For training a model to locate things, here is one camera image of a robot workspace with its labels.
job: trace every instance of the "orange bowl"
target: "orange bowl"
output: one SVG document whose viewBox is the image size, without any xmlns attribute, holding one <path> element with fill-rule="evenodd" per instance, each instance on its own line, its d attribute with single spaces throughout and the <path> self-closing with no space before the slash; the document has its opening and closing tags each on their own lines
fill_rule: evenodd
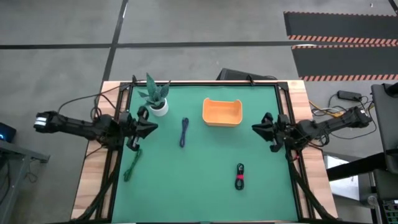
<svg viewBox="0 0 398 224">
<path fill-rule="evenodd" d="M 209 126 L 235 127 L 242 122 L 242 102 L 214 101 L 206 98 L 203 101 L 202 116 Z"/>
</svg>

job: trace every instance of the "wooden table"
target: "wooden table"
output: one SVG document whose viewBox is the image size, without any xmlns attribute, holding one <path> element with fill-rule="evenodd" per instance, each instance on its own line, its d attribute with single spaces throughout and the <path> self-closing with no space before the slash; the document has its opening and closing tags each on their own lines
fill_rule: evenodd
<svg viewBox="0 0 398 224">
<path fill-rule="evenodd" d="M 257 82 L 274 82 L 274 81 L 257 81 Z M 293 112 L 296 122 L 303 119 L 312 119 L 312 114 L 310 110 L 310 104 L 308 102 L 307 92 L 305 91 L 304 82 L 301 80 L 287 80 L 282 82 L 288 82 L 290 100 L 292 102 Z M 101 92 L 110 90 L 119 86 L 121 82 L 104 82 Z M 118 98 L 118 88 L 111 90 L 105 95 L 114 103 L 117 102 Z M 125 105 L 127 100 L 127 94 L 123 96 L 122 106 Z M 286 107 L 286 102 L 284 97 L 282 97 L 282 102 L 284 108 Z M 114 114 L 113 107 L 103 98 L 99 99 L 99 108 L 101 108 L 103 114 Z M 89 142 L 87 154 L 99 148 L 100 145 L 95 142 Z M 71 218 L 79 217 L 87 208 L 87 206 L 92 202 L 101 187 L 101 181 L 104 172 L 104 165 L 106 160 L 107 149 L 100 149 L 98 152 L 92 154 L 90 157 L 85 159 L 83 164 L 83 170 L 80 176 L 80 183 L 76 193 L 75 204 L 73 206 L 73 211 Z M 331 194 L 331 189 L 329 185 L 329 180 L 326 174 L 326 168 L 323 163 L 322 152 L 318 149 L 307 147 L 303 150 L 303 159 L 305 164 L 305 169 L 307 173 L 308 183 L 311 191 L 314 193 L 319 202 L 325 207 L 325 209 L 334 217 L 337 217 L 337 211 L 333 196 Z M 115 159 L 111 163 L 111 168 L 114 167 Z M 109 197 L 111 189 L 108 190 L 103 206 L 103 218 L 106 218 L 108 214 L 109 207 Z M 303 216 L 308 217 L 308 210 L 306 199 L 300 190 L 300 201 L 302 204 Z"/>
</svg>

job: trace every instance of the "power adapter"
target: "power adapter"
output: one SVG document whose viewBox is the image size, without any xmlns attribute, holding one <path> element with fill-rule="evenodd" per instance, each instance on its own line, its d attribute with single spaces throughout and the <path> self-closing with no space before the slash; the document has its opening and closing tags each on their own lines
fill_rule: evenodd
<svg viewBox="0 0 398 224">
<path fill-rule="evenodd" d="M 341 100 L 351 100 L 351 101 L 358 102 L 358 101 L 361 101 L 362 94 L 340 90 L 337 92 L 337 98 L 339 98 Z"/>
</svg>

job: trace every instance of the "blue cord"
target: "blue cord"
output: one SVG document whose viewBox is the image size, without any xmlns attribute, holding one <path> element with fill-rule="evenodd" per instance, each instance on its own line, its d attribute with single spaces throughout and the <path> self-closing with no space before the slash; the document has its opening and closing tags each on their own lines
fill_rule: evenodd
<svg viewBox="0 0 398 224">
<path fill-rule="evenodd" d="M 181 147 L 184 147 L 184 145 L 185 145 L 185 133 L 187 132 L 187 129 L 188 129 L 188 123 L 189 123 L 188 118 L 182 118 L 182 134 L 181 134 L 181 139 L 180 139 Z"/>
</svg>

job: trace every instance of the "concrete floor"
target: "concrete floor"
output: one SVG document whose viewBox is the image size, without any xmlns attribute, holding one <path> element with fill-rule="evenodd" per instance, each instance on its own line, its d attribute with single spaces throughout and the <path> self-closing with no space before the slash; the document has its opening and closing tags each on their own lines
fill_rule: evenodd
<svg viewBox="0 0 398 224">
<path fill-rule="evenodd" d="M 0 44 L 110 43 L 120 6 L 121 0 L 0 0 Z M 386 0 L 130 0 L 119 42 L 287 40 L 283 11 L 394 14 Z M 33 120 L 39 111 L 97 93 L 108 52 L 0 50 L 0 120 L 17 128 L 18 145 L 51 154 L 47 165 L 32 165 L 39 180 L 25 182 L 11 223 L 69 219 L 87 141 L 35 133 Z M 130 80 L 133 74 L 143 78 L 146 72 L 159 80 L 214 80 L 223 67 L 298 79 L 289 47 L 219 47 L 119 49 L 110 80 Z M 373 83 L 382 82 L 314 82 L 306 87 L 312 101 L 326 106 L 338 90 L 368 95 Z M 92 100 L 78 101 L 62 113 L 88 119 L 91 107 Z M 354 136 L 371 129 L 338 134 Z M 325 151 L 368 156 L 381 151 L 379 133 L 352 141 L 332 138 Z M 353 209 L 340 198 L 336 204 L 344 220 L 371 221 L 365 208 Z"/>
</svg>

